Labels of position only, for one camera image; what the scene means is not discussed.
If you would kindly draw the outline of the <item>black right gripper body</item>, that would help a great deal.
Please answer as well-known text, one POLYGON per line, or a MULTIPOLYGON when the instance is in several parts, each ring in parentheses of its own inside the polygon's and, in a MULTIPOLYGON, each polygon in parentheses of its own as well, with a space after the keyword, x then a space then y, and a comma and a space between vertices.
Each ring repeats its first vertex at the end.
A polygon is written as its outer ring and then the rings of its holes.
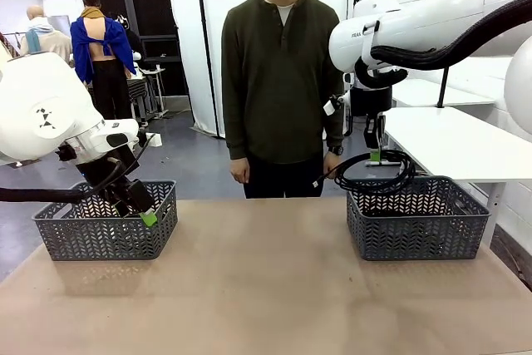
POLYGON ((363 90, 351 89, 351 115, 356 117, 375 116, 392 108, 392 87, 363 90))

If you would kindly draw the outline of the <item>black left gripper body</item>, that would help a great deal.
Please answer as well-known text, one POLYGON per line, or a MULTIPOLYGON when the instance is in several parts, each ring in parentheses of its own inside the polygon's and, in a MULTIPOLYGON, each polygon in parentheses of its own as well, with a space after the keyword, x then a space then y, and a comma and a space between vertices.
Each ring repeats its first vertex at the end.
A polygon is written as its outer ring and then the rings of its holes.
POLYGON ((102 182, 111 181, 119 175, 128 175, 138 167, 139 163, 131 148, 121 146, 97 160, 79 164, 77 169, 92 188, 97 188, 102 182))

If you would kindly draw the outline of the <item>person's left hand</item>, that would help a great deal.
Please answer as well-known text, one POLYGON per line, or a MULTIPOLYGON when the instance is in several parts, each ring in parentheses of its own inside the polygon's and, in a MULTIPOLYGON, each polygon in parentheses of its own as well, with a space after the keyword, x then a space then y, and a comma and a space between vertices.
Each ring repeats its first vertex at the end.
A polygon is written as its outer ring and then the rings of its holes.
POLYGON ((326 153, 323 159, 323 174, 326 178, 333 180, 336 177, 337 167, 341 164, 341 156, 330 151, 326 153))

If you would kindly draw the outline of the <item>person's right hand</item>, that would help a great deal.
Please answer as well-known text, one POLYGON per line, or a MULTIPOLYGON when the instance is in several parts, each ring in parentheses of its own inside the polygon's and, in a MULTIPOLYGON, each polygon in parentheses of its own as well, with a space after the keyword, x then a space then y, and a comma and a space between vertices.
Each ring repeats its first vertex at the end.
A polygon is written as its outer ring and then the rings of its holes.
POLYGON ((250 174, 250 166, 249 161, 246 157, 240 158, 237 160, 231 160, 230 161, 230 174, 234 178, 234 180, 240 184, 248 184, 249 182, 249 174, 250 174))

